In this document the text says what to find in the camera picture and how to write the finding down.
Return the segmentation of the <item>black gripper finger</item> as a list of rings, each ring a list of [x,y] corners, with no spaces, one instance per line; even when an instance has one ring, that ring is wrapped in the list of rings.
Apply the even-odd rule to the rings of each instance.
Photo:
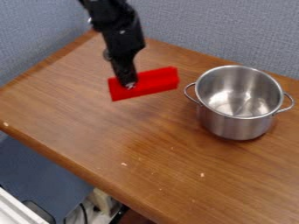
[[[118,84],[132,89],[137,82],[136,67],[132,60],[113,60],[110,62]]]

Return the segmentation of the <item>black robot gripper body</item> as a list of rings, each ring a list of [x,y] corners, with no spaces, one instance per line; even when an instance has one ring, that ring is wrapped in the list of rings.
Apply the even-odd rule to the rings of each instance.
[[[134,11],[118,14],[92,12],[90,21],[93,29],[101,33],[106,48],[104,58],[113,60],[132,60],[145,48],[145,40]]]

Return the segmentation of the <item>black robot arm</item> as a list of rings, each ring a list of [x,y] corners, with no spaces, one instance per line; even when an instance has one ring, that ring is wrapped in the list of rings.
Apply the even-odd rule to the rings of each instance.
[[[88,22],[101,33],[104,59],[110,63],[118,84],[130,89],[137,83],[134,56],[145,48],[136,9],[126,0],[78,0],[88,12]]]

